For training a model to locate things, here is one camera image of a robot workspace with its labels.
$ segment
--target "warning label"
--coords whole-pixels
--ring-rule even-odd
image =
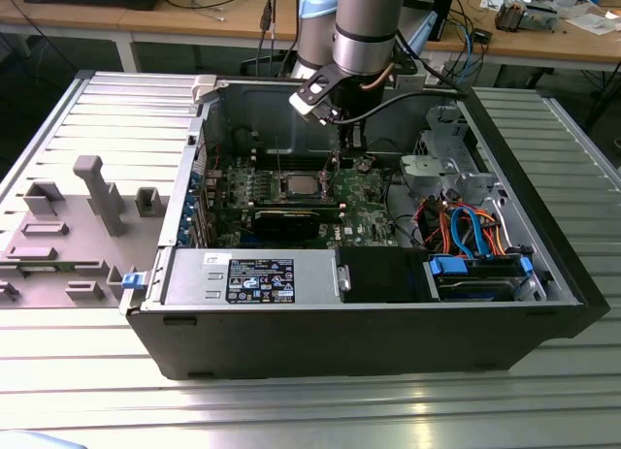
[[[226,301],[229,304],[293,304],[293,260],[231,260]]]

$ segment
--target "desk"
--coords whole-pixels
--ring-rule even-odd
[[[564,20],[559,21],[554,33],[528,30],[504,32],[496,29],[494,23],[496,13],[478,7],[480,0],[460,1],[474,25],[493,34],[485,55],[486,62],[609,71],[614,69],[621,59],[621,35],[617,32],[597,36]],[[600,3],[621,7],[621,0],[602,0]],[[453,8],[459,9],[456,3],[453,3]],[[457,29],[454,26],[447,26],[442,40],[428,43],[426,49],[440,53],[459,52],[463,46],[457,35]]]
[[[115,42],[127,72],[139,70],[132,49],[135,42],[256,48],[260,36],[258,21],[265,3],[239,0],[226,5],[222,13],[226,21],[219,22],[164,1],[151,12],[16,1],[47,35]],[[188,0],[174,1],[189,4]],[[462,2],[475,25],[494,34],[485,56],[489,63],[610,71],[621,59],[621,35],[617,33],[596,36],[564,21],[554,33],[507,33],[495,29],[494,13],[478,11],[480,0],[470,0],[472,6],[468,5],[469,0]],[[602,4],[621,6],[621,0],[603,0]],[[276,48],[290,46],[295,37],[294,17],[295,0],[278,0]],[[9,0],[0,0],[0,31],[36,34]],[[442,64],[454,59],[462,48],[455,28],[449,26],[440,42],[427,44],[425,54],[434,64]]]

